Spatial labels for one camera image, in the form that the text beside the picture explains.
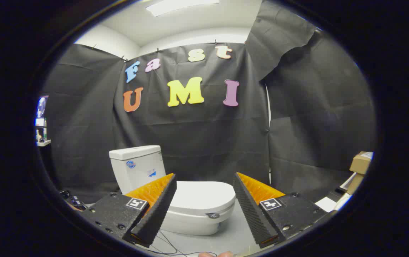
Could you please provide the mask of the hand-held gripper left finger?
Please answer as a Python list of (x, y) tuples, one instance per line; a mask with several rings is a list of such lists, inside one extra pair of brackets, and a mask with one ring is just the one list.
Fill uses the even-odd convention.
[(176, 189), (177, 179), (171, 173), (127, 194), (112, 192), (81, 215), (106, 234), (149, 247), (162, 226)]

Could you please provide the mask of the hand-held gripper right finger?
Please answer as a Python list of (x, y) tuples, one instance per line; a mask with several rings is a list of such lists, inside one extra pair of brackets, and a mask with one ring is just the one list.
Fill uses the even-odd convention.
[(300, 193), (285, 194), (240, 172), (234, 174), (232, 186), (260, 248), (303, 234), (329, 215)]

